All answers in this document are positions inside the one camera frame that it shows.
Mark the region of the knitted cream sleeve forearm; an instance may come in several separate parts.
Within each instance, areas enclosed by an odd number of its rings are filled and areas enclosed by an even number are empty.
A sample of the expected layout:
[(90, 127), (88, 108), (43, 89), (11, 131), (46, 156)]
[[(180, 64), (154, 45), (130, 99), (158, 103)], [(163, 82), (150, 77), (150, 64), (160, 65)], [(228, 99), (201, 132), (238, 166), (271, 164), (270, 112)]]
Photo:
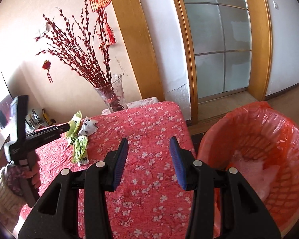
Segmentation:
[(18, 220), (22, 207), (26, 204), (21, 189), (20, 178), (25, 172), (16, 165), (2, 167), (0, 170), (0, 219), (6, 224)]

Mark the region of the person's left hand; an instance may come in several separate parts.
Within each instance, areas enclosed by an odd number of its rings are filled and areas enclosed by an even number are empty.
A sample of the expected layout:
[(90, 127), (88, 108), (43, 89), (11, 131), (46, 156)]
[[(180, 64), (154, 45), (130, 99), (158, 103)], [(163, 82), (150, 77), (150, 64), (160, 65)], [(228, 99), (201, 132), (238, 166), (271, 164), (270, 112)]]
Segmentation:
[(40, 171), (40, 166), (37, 162), (31, 167), (31, 170), (25, 171), (25, 178), (30, 179), (31, 184), (34, 186), (35, 189), (41, 186), (39, 171)]

